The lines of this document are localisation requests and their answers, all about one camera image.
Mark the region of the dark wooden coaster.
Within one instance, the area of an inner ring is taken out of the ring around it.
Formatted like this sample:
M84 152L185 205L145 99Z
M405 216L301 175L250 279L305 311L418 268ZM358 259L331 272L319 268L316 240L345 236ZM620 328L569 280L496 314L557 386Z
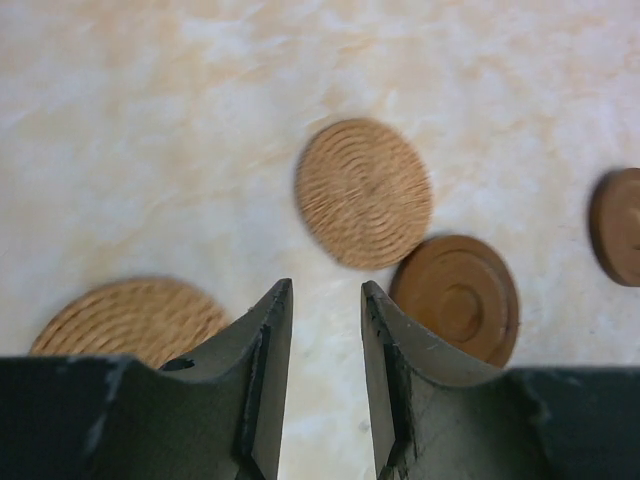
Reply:
M422 242L399 265L390 297L413 320L494 367L509 361L518 336L518 289L503 258L466 235Z

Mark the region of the brown wooden coaster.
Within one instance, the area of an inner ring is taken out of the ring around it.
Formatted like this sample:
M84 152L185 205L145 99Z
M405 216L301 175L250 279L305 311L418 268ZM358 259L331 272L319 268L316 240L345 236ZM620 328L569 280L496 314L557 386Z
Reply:
M589 233L594 254L611 280L639 287L639 169L605 174L589 206Z

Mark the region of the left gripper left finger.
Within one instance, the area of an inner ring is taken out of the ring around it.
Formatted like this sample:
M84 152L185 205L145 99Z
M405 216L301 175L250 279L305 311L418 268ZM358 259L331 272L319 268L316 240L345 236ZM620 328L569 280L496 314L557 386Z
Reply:
M274 479L293 285L153 369L129 355L1 361L5 479Z

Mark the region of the light woven rattan coaster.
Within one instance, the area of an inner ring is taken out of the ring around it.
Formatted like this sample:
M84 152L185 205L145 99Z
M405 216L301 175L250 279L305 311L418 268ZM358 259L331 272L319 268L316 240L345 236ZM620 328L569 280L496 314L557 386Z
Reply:
M401 262L422 241L433 211L416 148L371 118L316 133L300 156L294 191L312 237L337 262L360 270Z

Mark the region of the dark woven rattan coaster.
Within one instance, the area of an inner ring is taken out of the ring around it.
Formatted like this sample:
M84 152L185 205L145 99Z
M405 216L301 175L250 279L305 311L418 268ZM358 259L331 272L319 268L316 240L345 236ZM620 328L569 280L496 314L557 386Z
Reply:
M57 313L31 345L36 356L131 354L159 368L232 320L211 295L166 276L99 286Z

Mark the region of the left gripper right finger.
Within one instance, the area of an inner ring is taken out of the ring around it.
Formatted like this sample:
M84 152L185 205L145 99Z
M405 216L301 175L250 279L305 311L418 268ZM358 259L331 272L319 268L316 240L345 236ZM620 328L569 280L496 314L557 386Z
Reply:
M380 479L635 479L639 371L503 370L405 315L375 282L361 334Z

